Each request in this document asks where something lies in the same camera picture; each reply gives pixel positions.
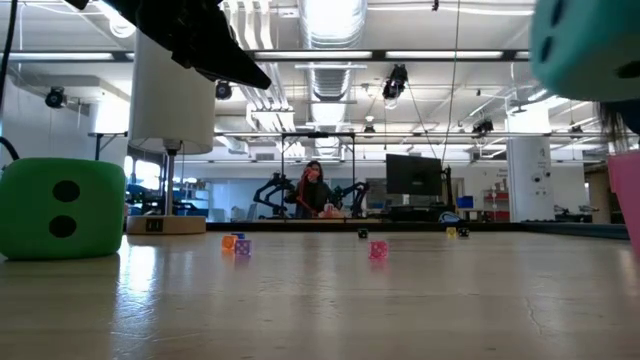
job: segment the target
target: ceiling duct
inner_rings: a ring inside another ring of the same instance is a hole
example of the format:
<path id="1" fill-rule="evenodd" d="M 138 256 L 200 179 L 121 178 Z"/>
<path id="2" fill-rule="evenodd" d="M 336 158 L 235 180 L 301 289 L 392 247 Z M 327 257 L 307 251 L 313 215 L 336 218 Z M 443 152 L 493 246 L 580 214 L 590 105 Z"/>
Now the ceiling duct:
<path id="1" fill-rule="evenodd" d="M 362 39 L 367 0 L 298 0 L 306 49 L 352 49 Z M 351 86 L 348 69 L 309 70 L 311 117 L 321 125 L 337 126 L 345 116 L 344 101 Z"/>

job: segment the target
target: ceiling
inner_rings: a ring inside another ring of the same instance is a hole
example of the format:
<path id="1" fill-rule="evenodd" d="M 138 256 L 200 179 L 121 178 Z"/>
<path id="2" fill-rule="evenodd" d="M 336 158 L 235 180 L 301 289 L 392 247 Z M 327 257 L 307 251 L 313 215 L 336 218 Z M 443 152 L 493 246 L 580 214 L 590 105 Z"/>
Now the ceiling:
<path id="1" fill-rule="evenodd" d="M 463 11 L 458 13 L 452 11 L 458 6 L 456 0 L 440 0 L 441 9 L 437 12 L 429 10 L 432 1 L 427 0 L 369 0 L 360 47 L 450 50 L 455 48 L 457 37 L 460 49 L 527 49 L 530 16 L 479 15 L 473 12 L 530 11 L 534 3 L 535 0 L 462 0 L 460 8 Z M 0 31 L 6 29 L 8 4 L 8 0 L 0 0 Z M 21 31 L 16 31 L 14 50 L 134 51 L 135 36 L 126 39 L 113 36 L 108 19 L 96 14 L 97 9 L 93 6 L 84 11 L 93 15 L 78 15 L 63 1 L 28 0 L 21 1 L 21 4 L 18 21 L 22 26 Z M 278 49 L 301 48 L 296 1 L 273 0 L 271 8 L 277 10 L 271 19 L 274 45 Z M 398 106 L 389 110 L 385 109 L 378 93 L 393 63 L 371 62 L 366 66 L 366 69 L 355 71 L 344 121 L 355 131 L 362 131 L 366 116 L 374 117 L 377 132 L 385 129 L 388 132 L 411 132 L 422 129 L 423 125 L 427 130 L 446 131 L 450 124 L 450 128 L 457 131 L 457 124 L 468 129 L 482 116 L 491 117 L 498 131 L 503 128 L 506 118 L 505 100 L 492 96 L 509 95 L 516 88 L 524 89 L 522 91 L 526 93 L 527 89 L 530 91 L 537 85 L 527 63 L 406 63 L 412 91 L 405 91 Z M 295 124 L 303 126 L 310 121 L 306 74 L 295 69 L 293 63 L 279 64 L 279 71 L 287 98 L 295 110 Z M 30 63 L 23 64 L 21 72 L 96 76 L 130 94 L 133 64 Z M 482 105 L 486 105 L 484 111 L 475 111 Z M 572 111 L 570 107 L 576 105 L 582 106 Z M 593 117 L 592 106 L 586 105 L 572 102 L 551 109 L 552 128 L 566 127 L 571 120 L 577 122 Z M 217 102 L 216 112 L 220 118 L 244 116 L 245 111 L 246 101 L 237 89 L 231 100 Z M 242 126 L 246 126 L 246 122 L 236 124 L 233 131 L 250 130 Z M 566 143 L 569 140 L 554 141 Z"/>

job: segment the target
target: black dot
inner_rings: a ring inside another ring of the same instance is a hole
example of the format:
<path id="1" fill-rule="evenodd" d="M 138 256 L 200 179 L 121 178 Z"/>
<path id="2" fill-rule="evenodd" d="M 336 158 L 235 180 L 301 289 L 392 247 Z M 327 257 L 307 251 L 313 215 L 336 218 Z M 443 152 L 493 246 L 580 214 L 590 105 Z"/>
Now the black dot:
<path id="1" fill-rule="evenodd" d="M 553 8 L 553 13 L 551 13 L 551 27 L 556 27 L 560 20 L 562 20 L 562 15 L 564 15 L 564 0 L 557 0 L 556 6 Z"/>
<path id="2" fill-rule="evenodd" d="M 620 79 L 635 79 L 640 77 L 640 61 L 632 61 L 621 66 L 616 71 Z"/>
<path id="3" fill-rule="evenodd" d="M 553 47 L 553 39 L 551 36 L 547 36 L 544 39 L 544 43 L 542 44 L 542 50 L 540 51 L 540 62 L 545 63 L 547 59 L 549 59 L 549 55 L 551 55 L 551 48 Z"/>
<path id="4" fill-rule="evenodd" d="M 80 187 L 73 181 L 60 181 L 53 187 L 53 196 L 61 202 L 72 202 L 80 197 Z"/>
<path id="5" fill-rule="evenodd" d="M 76 221 L 69 216 L 56 216 L 49 223 L 49 232 L 57 238 L 67 238 L 76 232 Z"/>

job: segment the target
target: teal object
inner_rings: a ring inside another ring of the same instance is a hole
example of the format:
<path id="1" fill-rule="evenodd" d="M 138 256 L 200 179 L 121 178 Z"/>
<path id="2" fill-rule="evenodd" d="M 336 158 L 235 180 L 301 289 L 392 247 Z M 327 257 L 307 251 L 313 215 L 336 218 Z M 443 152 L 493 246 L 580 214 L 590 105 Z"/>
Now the teal object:
<path id="1" fill-rule="evenodd" d="M 530 47 L 535 77 L 559 96 L 640 98 L 638 0 L 538 0 Z"/>
<path id="2" fill-rule="evenodd" d="M 100 161 L 29 158 L 0 179 L 0 254 L 10 260 L 114 254 L 122 242 L 125 176 Z"/>

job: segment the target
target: pink die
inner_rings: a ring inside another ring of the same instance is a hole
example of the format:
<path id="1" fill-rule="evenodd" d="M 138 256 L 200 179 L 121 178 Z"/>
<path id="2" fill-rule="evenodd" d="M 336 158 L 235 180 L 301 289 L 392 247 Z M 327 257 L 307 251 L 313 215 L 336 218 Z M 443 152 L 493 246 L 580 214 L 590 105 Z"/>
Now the pink die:
<path id="1" fill-rule="evenodd" d="M 389 245 L 386 241 L 369 242 L 369 259 L 386 259 L 389 255 Z"/>
<path id="2" fill-rule="evenodd" d="M 251 255 L 251 240 L 236 240 L 236 255 Z"/>

